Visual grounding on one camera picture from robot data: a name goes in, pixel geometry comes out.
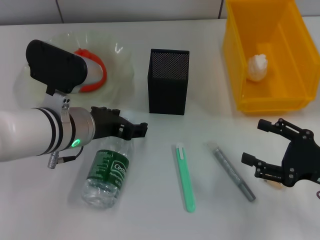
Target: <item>yellow plastic bin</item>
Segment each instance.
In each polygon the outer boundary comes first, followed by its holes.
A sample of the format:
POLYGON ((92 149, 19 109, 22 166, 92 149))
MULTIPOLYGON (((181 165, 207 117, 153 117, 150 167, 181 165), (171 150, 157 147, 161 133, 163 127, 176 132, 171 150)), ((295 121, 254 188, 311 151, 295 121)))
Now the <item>yellow plastic bin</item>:
POLYGON ((314 100, 320 57, 294 0, 227 0, 223 52, 237 109, 277 113, 314 100), (267 75, 247 79, 248 59, 265 54, 267 75))

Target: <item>black mesh pencil holder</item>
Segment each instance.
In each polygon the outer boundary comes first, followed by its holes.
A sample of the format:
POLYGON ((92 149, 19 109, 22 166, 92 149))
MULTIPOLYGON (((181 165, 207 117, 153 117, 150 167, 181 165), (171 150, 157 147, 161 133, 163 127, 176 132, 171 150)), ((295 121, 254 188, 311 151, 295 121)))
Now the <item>black mesh pencil holder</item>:
POLYGON ((151 49, 148 71, 149 112, 184 115, 189 51, 151 49))

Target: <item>white table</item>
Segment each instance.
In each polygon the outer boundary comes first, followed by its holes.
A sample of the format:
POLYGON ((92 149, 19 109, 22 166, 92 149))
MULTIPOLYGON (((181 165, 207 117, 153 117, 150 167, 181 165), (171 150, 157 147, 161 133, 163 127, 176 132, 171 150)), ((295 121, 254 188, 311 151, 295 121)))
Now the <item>white table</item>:
MULTIPOLYGON (((304 20, 320 49, 320 17, 304 20)), ((242 153, 247 152, 280 165, 289 142, 258 130, 260 117, 235 110, 221 47, 225 23, 221 19, 1 26, 1 109, 18 108, 13 85, 26 63, 31 40, 47 40, 70 30, 106 30, 132 49, 135 70, 134 97, 107 107, 133 110, 136 122, 147 122, 149 129, 147 140, 135 141, 134 162, 118 204, 103 212, 85 207, 80 199, 96 142, 86 146, 77 161, 55 170, 47 168, 47 155, 0 163, 0 239, 319 239, 316 192, 320 185, 300 181, 293 188, 275 190, 254 177, 253 167, 241 163, 242 153), (151 48, 190 51, 185 116, 148 113, 151 48), (247 201, 213 159, 204 145, 208 140, 220 145, 256 195, 255 202, 247 201), (186 146, 196 199, 194 213, 183 207, 172 151, 176 142, 186 146)), ((312 130, 320 143, 319 97, 302 111, 282 117, 312 130)))

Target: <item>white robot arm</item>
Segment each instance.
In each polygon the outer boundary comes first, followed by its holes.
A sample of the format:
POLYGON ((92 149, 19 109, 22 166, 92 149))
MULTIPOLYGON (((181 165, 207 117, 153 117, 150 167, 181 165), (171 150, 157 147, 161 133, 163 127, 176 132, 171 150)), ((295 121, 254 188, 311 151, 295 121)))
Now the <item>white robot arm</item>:
POLYGON ((67 94, 101 79, 97 63, 39 40, 29 43, 26 58, 31 77, 47 85, 45 98, 38 108, 0 111, 0 161, 51 154, 54 169, 59 151, 92 139, 145 137, 148 124, 132 124, 117 109, 70 107, 67 94))

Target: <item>gray pen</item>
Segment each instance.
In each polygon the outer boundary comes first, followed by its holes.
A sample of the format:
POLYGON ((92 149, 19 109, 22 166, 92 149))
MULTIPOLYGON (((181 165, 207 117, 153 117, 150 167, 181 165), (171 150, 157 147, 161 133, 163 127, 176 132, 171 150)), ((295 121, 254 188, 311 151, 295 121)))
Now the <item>gray pen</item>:
POLYGON ((249 202, 252 202, 256 199, 256 196, 253 194, 253 192, 250 190, 246 182, 242 179, 242 177, 237 173, 234 166, 231 165, 227 157, 224 155, 220 147, 212 141, 209 141, 207 143, 209 146, 212 154, 215 156, 215 158, 221 163, 224 170, 228 173, 229 177, 233 180, 235 185, 243 192, 243 194, 246 196, 246 198, 249 200, 249 202))

